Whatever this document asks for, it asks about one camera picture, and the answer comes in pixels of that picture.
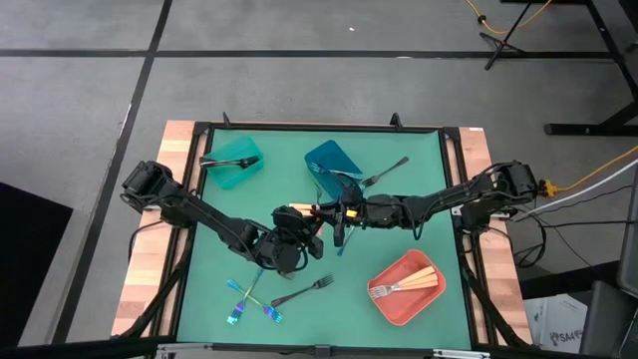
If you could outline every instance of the silver fork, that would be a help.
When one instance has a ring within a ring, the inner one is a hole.
[[[310,171],[316,172],[317,174],[323,174],[325,172],[329,172],[329,173],[332,173],[332,174],[345,175],[345,176],[347,176],[349,178],[353,178],[355,180],[362,180],[363,179],[363,175],[347,173],[347,172],[337,171],[337,170],[328,170],[328,169],[324,168],[323,166],[321,166],[321,165],[319,165],[317,163],[310,163],[310,164],[308,164],[308,167],[310,168]]]
[[[393,284],[393,285],[379,285],[374,288],[370,288],[368,293],[370,293],[370,297],[372,299],[381,298],[383,296],[387,296],[392,294],[392,292],[401,289],[401,285]]]

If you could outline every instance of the black metal frame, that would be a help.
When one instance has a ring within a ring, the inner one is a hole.
[[[223,114],[223,122],[209,123],[198,122],[195,123],[194,132],[191,138],[190,148],[188,150],[187,160],[185,164],[186,173],[184,173],[184,183],[190,182],[190,174],[188,172],[193,171],[193,164],[196,163],[197,144],[199,143],[200,136],[206,136],[205,151],[209,152],[212,147],[214,130],[260,130],[260,131],[304,131],[304,132],[373,132],[373,133],[405,133],[405,134],[431,134],[438,133],[440,150],[442,156],[442,163],[444,166],[444,174],[446,179],[446,186],[452,186],[452,176],[450,167],[450,158],[448,156],[447,138],[452,140],[455,148],[455,155],[457,159],[457,166],[459,168],[459,174],[461,180],[467,180],[467,172],[465,159],[463,155],[463,147],[461,144],[461,136],[458,128],[433,128],[433,127],[404,127],[397,114],[392,116],[390,125],[329,125],[329,124],[272,124],[272,123],[232,123],[227,114]],[[203,185],[206,179],[206,170],[200,170],[199,180],[197,183],[196,192],[199,195],[203,195]],[[192,245],[196,233],[196,226],[188,229],[187,240]],[[457,252],[463,253],[463,243],[456,240]],[[173,251],[177,247],[177,235],[171,234],[170,243],[168,244],[169,251]],[[473,256],[476,264],[477,277],[481,282],[481,285],[485,292],[486,277],[483,270],[482,257],[480,255],[480,246],[473,245]],[[162,274],[162,283],[164,278],[167,278],[170,269],[172,267],[172,260],[174,260],[174,254],[166,254],[166,262],[170,260],[170,264],[164,264],[164,273]],[[184,272],[183,278],[177,285],[175,293],[175,302],[172,309],[172,316],[170,319],[169,336],[175,336],[179,325],[179,315],[181,313],[181,306],[183,304],[183,296],[185,292],[185,284],[188,279],[188,265]],[[461,278],[462,289],[464,293],[464,300],[466,304],[466,315],[468,317],[468,329],[470,333],[470,339],[472,346],[478,344],[478,334],[476,329],[476,319],[474,317],[473,303],[471,298],[471,290],[466,282]],[[152,328],[158,328],[161,319],[162,312],[159,311],[156,314]],[[485,326],[488,335],[489,344],[497,344],[497,337],[495,335],[495,327],[485,316]],[[152,335],[158,335],[157,331],[152,332]],[[307,353],[316,354],[318,351],[328,351],[332,355],[335,353],[344,352],[349,354],[393,354],[393,355],[429,355],[432,350],[430,349],[413,349],[413,348],[344,348],[336,346],[288,346],[288,345],[256,345],[256,344],[232,344],[232,343],[213,343],[213,347],[216,350],[237,350],[237,351],[255,351],[255,352],[277,352],[277,353]]]
[[[503,2],[532,2],[540,3],[544,0],[501,0]],[[545,131],[552,135],[636,135],[638,131],[631,126],[621,126],[638,111],[638,87],[622,61],[613,40],[609,36],[600,15],[591,0],[554,0],[552,4],[586,5],[592,18],[598,26],[601,36],[605,40],[608,52],[581,51],[544,51],[544,52],[501,52],[502,59],[612,59],[618,64],[627,81],[634,102],[621,110],[618,114],[601,125],[546,125]],[[55,328],[53,342],[64,343],[71,328],[75,311],[80,301],[82,288],[89,273],[89,267],[97,247],[100,233],[104,225],[107,210],[116,188],[116,181],[120,173],[124,155],[133,132],[135,121],[140,109],[147,82],[156,58],[413,58],[413,59],[489,59],[491,51],[377,51],[377,50],[199,50],[199,51],[169,51],[160,50],[160,39],[170,12],[172,0],[163,0],[153,37],[147,49],[0,49],[0,57],[52,57],[52,58],[144,58],[136,87],[131,99],[130,110],[124,120],[121,134],[109,164],[107,175],[96,205],[90,216],[83,244],[81,257]]]

